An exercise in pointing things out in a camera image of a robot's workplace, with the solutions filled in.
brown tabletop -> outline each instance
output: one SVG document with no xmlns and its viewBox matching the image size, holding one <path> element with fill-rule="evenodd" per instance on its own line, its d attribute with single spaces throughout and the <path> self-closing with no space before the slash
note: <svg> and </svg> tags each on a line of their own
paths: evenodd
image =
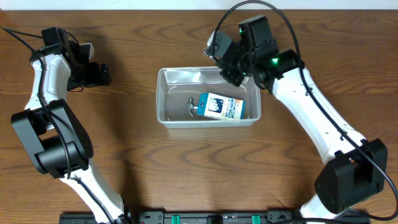
<svg viewBox="0 0 398 224">
<path fill-rule="evenodd" d="M 319 89 L 369 140 L 389 149 L 387 171 L 398 183 L 398 11 L 285 11 Z M 299 208 L 315 193 L 323 163 L 289 110 L 262 92 L 262 117 L 251 127 L 166 129 L 155 112 L 157 72 L 213 66 L 202 50 L 224 11 L 3 11 L 0 23 L 39 34 L 58 26 L 95 46 L 108 63 L 110 86 L 68 93 L 68 104 L 94 145 L 110 186 L 133 208 L 168 211 Z M 279 48 L 292 38 L 273 12 L 234 12 L 238 22 L 271 21 Z M 35 49 L 42 40 L 23 37 Z M 58 223 L 88 207 L 67 185 L 38 173 L 10 124 L 24 109 L 34 71 L 29 50 L 0 31 L 0 223 Z M 395 208 L 388 185 L 357 206 L 376 215 Z"/>
</svg>

green light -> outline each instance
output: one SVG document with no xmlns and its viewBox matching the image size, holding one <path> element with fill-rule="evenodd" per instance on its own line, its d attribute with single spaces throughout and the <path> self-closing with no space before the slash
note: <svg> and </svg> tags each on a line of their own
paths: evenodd
<svg viewBox="0 0 398 224">
<path fill-rule="evenodd" d="M 279 61 L 279 58 L 273 58 L 272 59 L 272 62 L 276 65 L 276 64 L 278 64 L 278 61 Z"/>
</svg>

blue and white package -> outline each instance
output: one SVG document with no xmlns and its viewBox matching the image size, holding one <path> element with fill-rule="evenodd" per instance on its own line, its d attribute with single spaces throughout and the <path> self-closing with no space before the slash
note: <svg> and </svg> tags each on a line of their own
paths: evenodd
<svg viewBox="0 0 398 224">
<path fill-rule="evenodd" d="M 197 115 L 214 119 L 243 119 L 244 100 L 238 100 L 214 93 L 202 93 Z"/>
</svg>

storage box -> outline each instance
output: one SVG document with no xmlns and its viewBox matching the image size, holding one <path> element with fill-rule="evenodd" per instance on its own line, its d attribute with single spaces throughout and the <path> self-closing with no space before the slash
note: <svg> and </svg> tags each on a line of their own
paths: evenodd
<svg viewBox="0 0 398 224">
<path fill-rule="evenodd" d="M 201 93 L 215 93 L 244 100 L 243 118 L 236 121 L 215 120 L 188 112 L 188 99 L 197 105 Z M 229 84 L 218 67 L 162 68 L 157 76 L 157 120 L 166 128 L 217 128 L 250 126 L 261 117 L 260 89 L 252 77 L 241 86 Z"/>
</svg>

white label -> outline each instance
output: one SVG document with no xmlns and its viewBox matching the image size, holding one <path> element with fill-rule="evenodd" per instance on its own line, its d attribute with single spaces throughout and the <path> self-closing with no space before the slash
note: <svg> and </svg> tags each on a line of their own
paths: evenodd
<svg viewBox="0 0 398 224">
<path fill-rule="evenodd" d="M 209 93 L 205 116 L 215 119 L 241 119 L 243 100 Z"/>
</svg>

